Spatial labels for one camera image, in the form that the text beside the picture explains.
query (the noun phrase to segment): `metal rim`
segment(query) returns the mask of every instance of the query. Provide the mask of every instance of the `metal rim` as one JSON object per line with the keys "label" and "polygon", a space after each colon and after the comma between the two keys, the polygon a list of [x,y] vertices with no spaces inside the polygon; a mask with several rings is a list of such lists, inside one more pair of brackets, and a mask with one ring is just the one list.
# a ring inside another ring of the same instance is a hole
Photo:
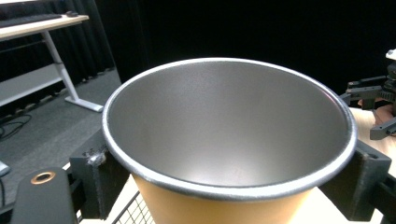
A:
{"label": "metal rim", "polygon": [[[328,164],[325,164],[321,169],[309,175],[303,176],[301,178],[280,184],[270,185],[270,186],[245,187],[245,188],[200,185],[179,179],[174,179],[167,175],[162,175],[157,172],[154,172],[149,168],[141,165],[139,162],[130,158],[117,145],[117,143],[111,136],[111,131],[109,130],[109,124],[108,124],[108,118],[109,118],[111,106],[115,102],[116,98],[119,96],[120,92],[122,92],[125,88],[127,88],[127,86],[129,86],[131,83],[135,82],[139,78],[148,76],[151,73],[163,70],[165,68],[180,66],[188,63],[206,63],[206,62],[236,62],[236,63],[252,63],[257,65],[263,65],[294,74],[297,77],[303,78],[311,83],[314,83],[321,90],[326,92],[326,94],[328,94],[328,96],[332,99],[332,101],[334,101],[339,106],[343,114],[346,115],[346,123],[347,126],[350,127],[350,129],[349,132],[347,133],[348,141],[345,144],[344,151],[342,151],[342,153],[339,154],[338,157],[335,158],[333,161],[331,161]],[[282,66],[278,66],[270,63],[262,63],[252,60],[231,59],[231,58],[203,58],[203,59],[192,59],[192,60],[180,61],[175,63],[168,63],[165,65],[161,65],[149,69],[148,71],[143,72],[137,75],[136,77],[131,78],[130,80],[122,84],[116,91],[114,91],[113,94],[110,96],[110,98],[107,100],[103,112],[102,128],[110,152],[128,171],[136,175],[139,175],[148,182],[165,189],[170,189],[179,193],[193,195],[197,197],[213,199],[213,200],[223,200],[223,201],[257,201],[257,200],[276,199],[276,198],[296,194],[299,192],[303,192],[305,190],[319,186],[325,183],[326,181],[330,180],[332,177],[334,177],[349,162],[353,154],[357,140],[357,126],[351,112],[349,111],[348,106],[338,97],[337,94],[335,94],[328,87],[324,86],[323,84],[319,83],[318,81],[314,80],[311,77],[308,77],[299,72],[296,72],[294,70]]]}

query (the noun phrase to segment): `white desk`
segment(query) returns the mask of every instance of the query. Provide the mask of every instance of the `white desk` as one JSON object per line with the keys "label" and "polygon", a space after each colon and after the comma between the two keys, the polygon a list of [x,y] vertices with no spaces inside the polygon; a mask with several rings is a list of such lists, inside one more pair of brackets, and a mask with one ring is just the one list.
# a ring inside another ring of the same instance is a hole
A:
{"label": "white desk", "polygon": [[[64,63],[62,62],[58,50],[55,48],[55,45],[49,33],[50,30],[80,24],[87,19],[88,16],[77,16],[74,18],[68,18],[66,16],[63,16],[60,19],[50,21],[38,21],[23,25],[0,28],[0,41],[5,41],[26,35],[42,34],[45,43],[49,49],[49,53],[54,61],[54,64],[52,66],[47,66],[36,70],[35,72],[1,82],[0,106],[8,104],[25,95],[48,87],[49,85],[52,85],[53,83],[62,80],[70,94],[70,96],[65,98],[66,101],[75,105],[83,106],[96,112],[101,112],[103,110],[103,107],[101,105],[82,100],[78,97],[76,89],[70,79],[69,74],[67,73],[66,68],[64,67]],[[54,76],[53,73],[49,72],[51,69],[54,70],[53,67],[55,67],[57,73],[55,74],[56,76]]]}

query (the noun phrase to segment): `black curtain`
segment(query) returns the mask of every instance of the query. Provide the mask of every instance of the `black curtain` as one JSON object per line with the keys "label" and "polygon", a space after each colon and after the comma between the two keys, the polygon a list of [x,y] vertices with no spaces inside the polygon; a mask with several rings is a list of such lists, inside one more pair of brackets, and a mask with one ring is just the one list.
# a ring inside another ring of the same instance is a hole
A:
{"label": "black curtain", "polygon": [[[43,13],[64,14],[73,10],[88,15],[89,20],[50,31],[59,54],[73,83],[77,85],[96,77],[98,73],[114,68],[111,51],[96,5],[91,0],[37,1],[0,6],[0,20]],[[41,35],[28,35],[0,42],[0,81],[21,76],[52,63]],[[64,88],[57,83],[20,100],[0,107],[0,118],[15,113],[16,109],[37,103],[47,95],[56,95]]]}
{"label": "black curtain", "polygon": [[[118,69],[125,68],[119,69],[122,81],[163,63],[234,57],[286,66],[341,94],[348,81],[384,76],[391,63],[385,54],[396,48],[393,0],[96,0],[96,4],[115,63]],[[135,41],[128,42],[125,36]],[[139,43],[145,50],[138,50]],[[148,57],[148,62],[131,61],[131,54]]]}

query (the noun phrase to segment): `round hole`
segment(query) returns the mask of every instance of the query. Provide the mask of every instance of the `round hole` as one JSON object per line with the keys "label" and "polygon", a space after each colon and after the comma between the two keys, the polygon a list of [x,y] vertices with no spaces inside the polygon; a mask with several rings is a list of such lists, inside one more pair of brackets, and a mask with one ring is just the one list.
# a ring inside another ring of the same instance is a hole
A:
{"label": "round hole", "polygon": [[49,182],[51,179],[55,177],[54,172],[44,172],[38,175],[35,175],[30,181],[34,185],[44,184]]}

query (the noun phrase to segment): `wire grid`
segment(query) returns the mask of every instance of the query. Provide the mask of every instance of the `wire grid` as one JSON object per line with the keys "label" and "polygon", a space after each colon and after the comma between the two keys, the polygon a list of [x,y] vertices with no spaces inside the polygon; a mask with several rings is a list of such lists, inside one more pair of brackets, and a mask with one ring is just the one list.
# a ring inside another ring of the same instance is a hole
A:
{"label": "wire grid", "polygon": [[155,224],[149,209],[138,191],[112,224]]}

